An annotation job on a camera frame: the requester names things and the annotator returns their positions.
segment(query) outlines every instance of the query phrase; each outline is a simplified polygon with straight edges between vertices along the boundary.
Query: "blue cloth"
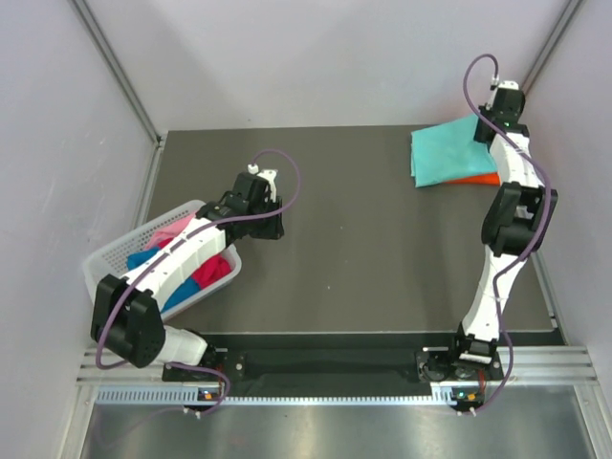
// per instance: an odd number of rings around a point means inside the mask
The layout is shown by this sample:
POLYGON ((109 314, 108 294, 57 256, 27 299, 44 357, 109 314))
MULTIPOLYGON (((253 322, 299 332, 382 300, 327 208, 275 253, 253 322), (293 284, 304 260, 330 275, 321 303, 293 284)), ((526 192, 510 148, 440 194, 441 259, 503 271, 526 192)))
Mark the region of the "blue cloth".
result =
MULTIPOLYGON (((127 265, 127 269, 129 271, 132 271, 138 268, 142 263, 146 263, 149 259, 151 259, 153 255, 155 255, 158 251, 160 251, 160 249, 158 247, 154 247, 153 249, 149 249, 148 251, 139 251, 137 253, 132 253, 131 255, 128 255, 127 261, 125 263, 127 265)), ((198 292, 200 292, 200 286, 194 279, 190 277, 188 280, 183 282, 183 284, 181 284, 178 289, 174 291, 174 293, 165 303, 162 312, 165 313, 166 311, 169 311, 177 304, 185 301, 190 296, 195 295, 198 292)))
POLYGON ((475 142, 478 117, 427 127, 412 133, 412 177, 416 187, 497 172, 484 143, 475 142))

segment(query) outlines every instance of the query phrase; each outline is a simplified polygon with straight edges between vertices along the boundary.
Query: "white plastic basket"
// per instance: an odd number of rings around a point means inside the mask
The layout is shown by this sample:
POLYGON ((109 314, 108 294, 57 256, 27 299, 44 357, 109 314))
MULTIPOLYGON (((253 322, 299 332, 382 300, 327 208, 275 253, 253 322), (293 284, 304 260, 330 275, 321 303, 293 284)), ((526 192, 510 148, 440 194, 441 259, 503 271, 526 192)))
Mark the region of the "white plastic basket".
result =
MULTIPOLYGON (((138 227, 124 236, 116 239, 110 244, 93 252, 83 263, 83 272, 85 273, 85 283, 89 297, 92 298, 92 303, 96 299, 96 287, 98 283, 107 275, 112 274, 116 277, 122 277, 127 273, 127 256, 138 251, 143 251, 146 243, 151 239, 153 233, 163 227, 167 227, 171 223, 180 220, 198 210, 204 203, 202 201, 189 201, 180 207, 172 209, 170 212, 152 220, 141 227, 138 227)), ((242 260, 238 256, 238 252, 234 246, 229 246, 221 252, 231 267, 231 273, 219 279, 215 283, 209 285, 204 290, 201 290, 196 295, 187 298, 185 301, 177 304, 172 309, 162 313, 162 319, 167 320, 176 316, 181 311, 191 306, 196 301, 199 301, 206 296, 209 296, 228 285, 242 269, 242 260)))

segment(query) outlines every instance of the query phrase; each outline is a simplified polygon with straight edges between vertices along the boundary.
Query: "gray table surface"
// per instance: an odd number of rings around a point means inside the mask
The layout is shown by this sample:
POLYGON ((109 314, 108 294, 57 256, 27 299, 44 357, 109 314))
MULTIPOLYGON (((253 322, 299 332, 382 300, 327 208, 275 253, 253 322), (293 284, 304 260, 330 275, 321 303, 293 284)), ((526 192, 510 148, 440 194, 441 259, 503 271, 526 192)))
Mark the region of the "gray table surface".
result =
MULTIPOLYGON (((173 131, 148 218, 192 199, 217 200, 263 148, 290 153, 302 190, 279 241, 236 244, 242 272, 170 321, 203 332, 438 332, 456 330, 483 268, 480 227, 491 186, 417 189, 410 132, 418 126, 173 131)), ((282 158, 286 201, 295 174, 282 158)), ((506 320, 551 330, 534 267, 514 284, 506 320)))

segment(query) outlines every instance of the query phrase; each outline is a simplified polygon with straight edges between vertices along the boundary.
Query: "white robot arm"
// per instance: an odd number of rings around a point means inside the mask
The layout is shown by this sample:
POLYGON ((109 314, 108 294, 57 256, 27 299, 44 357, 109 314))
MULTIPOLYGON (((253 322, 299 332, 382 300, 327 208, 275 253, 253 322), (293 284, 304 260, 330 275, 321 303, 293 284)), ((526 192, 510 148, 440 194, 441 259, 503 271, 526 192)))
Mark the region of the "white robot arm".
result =
MULTIPOLYGON (((504 129, 523 153, 529 155, 529 131, 527 126, 518 123, 524 102, 525 96, 518 84, 502 81, 495 87, 489 102, 481 106, 480 110, 489 120, 504 129)), ((485 266, 474 301, 459 327, 455 358, 476 365, 489 365, 499 341, 493 278, 517 259, 534 236, 537 224, 543 218, 540 205, 543 184, 533 166, 482 121, 478 124, 474 139, 489 145, 502 186, 483 225, 485 266)), ((557 193, 553 190, 551 209, 554 209, 556 201, 557 193)), ((514 280, 524 264, 524 261, 516 264, 499 278, 498 299, 502 312, 514 280)))
POLYGON ((198 267, 236 239, 246 235, 258 239, 283 236, 280 213, 258 220, 221 222, 282 208, 275 179, 275 170, 260 172, 256 165, 250 165, 249 172, 238 175, 232 191, 227 191, 218 203, 200 208, 185 230, 150 260, 121 279, 110 274, 104 277, 96 292, 91 337, 99 341, 120 296, 134 286, 120 307, 104 346, 139 368, 153 361, 198 365, 208 350, 207 342, 195 332, 164 326, 160 311, 198 267), (217 220, 220 225, 211 224, 217 220))

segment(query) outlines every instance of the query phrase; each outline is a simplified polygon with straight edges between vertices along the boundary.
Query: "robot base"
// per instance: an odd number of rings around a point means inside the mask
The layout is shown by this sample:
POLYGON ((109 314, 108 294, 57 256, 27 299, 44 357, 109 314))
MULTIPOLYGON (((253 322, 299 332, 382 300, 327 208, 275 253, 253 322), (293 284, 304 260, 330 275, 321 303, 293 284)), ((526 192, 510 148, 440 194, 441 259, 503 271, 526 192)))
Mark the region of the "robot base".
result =
POLYGON ((447 348, 424 349, 415 353, 415 359, 422 382, 444 382, 452 388, 452 399, 455 402, 452 408, 458 412, 469 412, 485 402, 485 393, 479 390, 479 371, 483 372, 486 382, 501 381, 504 378, 496 352, 491 363, 480 369, 456 361, 447 348))

